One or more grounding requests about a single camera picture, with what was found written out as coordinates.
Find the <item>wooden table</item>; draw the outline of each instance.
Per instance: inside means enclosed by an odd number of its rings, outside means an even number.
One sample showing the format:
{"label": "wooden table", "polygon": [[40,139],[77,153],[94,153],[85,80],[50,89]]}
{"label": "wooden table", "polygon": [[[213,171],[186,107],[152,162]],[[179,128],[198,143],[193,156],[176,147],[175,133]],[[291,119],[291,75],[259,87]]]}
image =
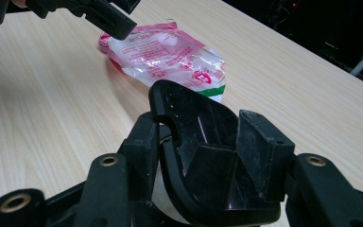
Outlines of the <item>wooden table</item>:
{"label": "wooden table", "polygon": [[[145,0],[130,17],[176,21],[215,49],[226,61],[223,104],[263,114],[296,153],[329,158],[363,190],[362,81],[220,0]],[[49,198],[84,181],[149,110],[148,88],[97,50],[99,34],[64,9],[0,26],[0,196],[34,187]],[[285,215],[274,224],[287,225]]]}

